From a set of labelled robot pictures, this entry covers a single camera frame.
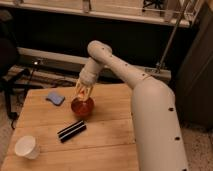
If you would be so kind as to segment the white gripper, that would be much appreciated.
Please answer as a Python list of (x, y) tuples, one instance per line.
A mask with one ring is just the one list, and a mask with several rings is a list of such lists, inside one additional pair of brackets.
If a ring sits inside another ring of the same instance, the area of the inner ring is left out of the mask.
[(80, 93), (84, 94), (83, 91), (83, 84), (87, 87), (86, 91), (86, 100), (90, 98), (94, 84), (97, 82), (97, 79), (99, 77), (99, 74), (101, 70), (103, 69), (103, 65), (96, 62), (96, 61), (88, 61), (86, 65), (83, 67), (79, 74), (80, 81), (76, 82), (75, 86), (75, 97), (78, 98), (78, 95)]

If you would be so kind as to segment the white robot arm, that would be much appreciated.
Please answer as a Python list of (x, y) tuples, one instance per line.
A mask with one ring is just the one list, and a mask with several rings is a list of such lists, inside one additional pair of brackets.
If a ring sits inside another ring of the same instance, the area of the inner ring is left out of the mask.
[(102, 68), (109, 67), (132, 89), (131, 114), (140, 171), (189, 171), (171, 88), (118, 58), (100, 41), (91, 41), (87, 51), (89, 59), (79, 74), (75, 96), (87, 101)]

